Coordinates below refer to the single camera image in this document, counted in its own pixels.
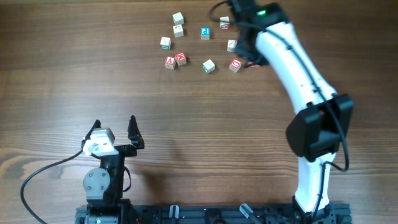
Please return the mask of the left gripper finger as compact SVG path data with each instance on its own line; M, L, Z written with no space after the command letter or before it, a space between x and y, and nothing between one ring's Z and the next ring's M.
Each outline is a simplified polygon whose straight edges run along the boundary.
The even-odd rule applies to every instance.
M127 137L131 141L131 144L136 149L145 148L145 142L142 138L141 132L139 131L136 117L132 115L129 120L128 128L127 128Z
M87 140L90 139L90 136L92 134L92 132L97 129L97 128L101 128L101 121L100 120L96 120L93 124L93 126L91 127L91 129L88 131L88 133L83 137L82 141L81 141L81 148L84 148L85 143L87 142Z

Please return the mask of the wooden block teal side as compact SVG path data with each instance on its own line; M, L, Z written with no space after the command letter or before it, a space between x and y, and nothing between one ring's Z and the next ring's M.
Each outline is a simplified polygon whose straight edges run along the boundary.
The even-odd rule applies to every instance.
M211 73L215 69L215 64L209 59L203 63L203 69L206 73Z

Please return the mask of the red letter M block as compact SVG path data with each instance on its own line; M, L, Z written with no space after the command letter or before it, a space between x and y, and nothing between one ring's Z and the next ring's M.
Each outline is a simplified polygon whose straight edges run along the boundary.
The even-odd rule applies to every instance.
M187 63L187 57L184 52L175 54L175 58L176 58L178 66L182 66Z

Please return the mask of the red letter A block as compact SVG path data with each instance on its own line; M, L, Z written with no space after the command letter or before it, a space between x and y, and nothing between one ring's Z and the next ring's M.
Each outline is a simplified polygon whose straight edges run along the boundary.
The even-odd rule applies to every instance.
M166 56L166 58L165 58L165 67L166 67L166 68L174 70L176 64L177 64L177 63L176 63L175 57Z

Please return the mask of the plain wooden block red side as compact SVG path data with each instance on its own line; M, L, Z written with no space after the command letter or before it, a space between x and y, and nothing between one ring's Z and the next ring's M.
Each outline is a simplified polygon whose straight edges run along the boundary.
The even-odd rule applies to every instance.
M259 67L261 67L261 65L258 65L255 62L246 62L245 67L246 68L259 68Z

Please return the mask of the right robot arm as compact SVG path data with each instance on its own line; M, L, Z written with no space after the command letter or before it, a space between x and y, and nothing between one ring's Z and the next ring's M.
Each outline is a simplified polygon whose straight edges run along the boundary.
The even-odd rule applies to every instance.
M271 66L292 102L295 118L285 131L287 142L298 157L298 187L291 211L265 212L265 221L290 223L339 223L350 213L328 198L331 168L349 169L346 135L354 103L320 75L303 49L293 23L276 2L228 1L239 29L236 54L247 67Z

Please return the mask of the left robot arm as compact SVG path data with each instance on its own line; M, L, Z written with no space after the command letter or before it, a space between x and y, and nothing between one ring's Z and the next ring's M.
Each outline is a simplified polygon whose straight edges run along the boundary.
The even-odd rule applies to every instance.
M75 223L116 224L140 223L141 218L129 199L123 199L132 184L124 187L124 174L129 170L125 158L137 156L137 150L145 148L135 116L131 116L127 128L129 144L116 146L109 128L102 128L99 120L82 140L82 150L87 156L100 160L98 168L90 170L83 179L88 205L77 208Z

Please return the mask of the wooden block red side top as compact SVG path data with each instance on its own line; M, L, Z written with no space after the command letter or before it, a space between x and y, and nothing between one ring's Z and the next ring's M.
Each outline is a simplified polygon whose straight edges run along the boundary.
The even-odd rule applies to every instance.
M220 17L220 29L228 30L229 28L230 28L229 17L228 16Z

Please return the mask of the wooden block with picture centre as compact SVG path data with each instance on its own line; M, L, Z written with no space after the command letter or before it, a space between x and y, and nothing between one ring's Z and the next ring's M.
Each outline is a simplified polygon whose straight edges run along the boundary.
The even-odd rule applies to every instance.
M227 51L228 52L234 52L237 43L238 43L237 40L229 40L228 44L227 44Z

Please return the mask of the blue letter P block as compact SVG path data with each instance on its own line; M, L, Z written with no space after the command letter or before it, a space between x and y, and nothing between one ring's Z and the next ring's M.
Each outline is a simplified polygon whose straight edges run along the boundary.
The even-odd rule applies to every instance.
M209 40L210 39L210 28L202 27L200 30L201 40Z

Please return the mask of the red letter U block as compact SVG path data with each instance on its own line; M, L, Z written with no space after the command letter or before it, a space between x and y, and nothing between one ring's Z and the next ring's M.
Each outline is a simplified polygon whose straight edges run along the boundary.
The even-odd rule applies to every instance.
M242 66L242 61L234 58L229 64L229 69L233 72L237 73Z

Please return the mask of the plain wooden block top left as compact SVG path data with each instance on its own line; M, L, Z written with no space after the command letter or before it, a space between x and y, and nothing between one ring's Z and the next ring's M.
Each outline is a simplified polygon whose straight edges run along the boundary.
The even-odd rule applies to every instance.
M182 25L184 23L184 17L181 12L173 14L172 18L175 25Z

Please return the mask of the wooden block with tree picture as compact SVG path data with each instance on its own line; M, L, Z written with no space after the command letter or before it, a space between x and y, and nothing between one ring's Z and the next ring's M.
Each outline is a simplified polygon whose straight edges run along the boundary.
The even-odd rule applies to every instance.
M173 32L175 38L184 36L183 27L181 24L173 26Z

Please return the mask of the wooden block green side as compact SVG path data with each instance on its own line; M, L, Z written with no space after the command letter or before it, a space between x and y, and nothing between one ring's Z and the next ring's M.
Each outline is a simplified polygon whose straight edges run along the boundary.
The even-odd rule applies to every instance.
M164 50L170 50L171 48L171 38L170 37L161 37L160 46Z

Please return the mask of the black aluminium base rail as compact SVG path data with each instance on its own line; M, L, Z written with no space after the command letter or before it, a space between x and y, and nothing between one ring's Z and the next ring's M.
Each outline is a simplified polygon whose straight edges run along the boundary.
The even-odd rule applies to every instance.
M179 207L172 205L127 208L77 208L75 223L308 223L291 204L226 207Z

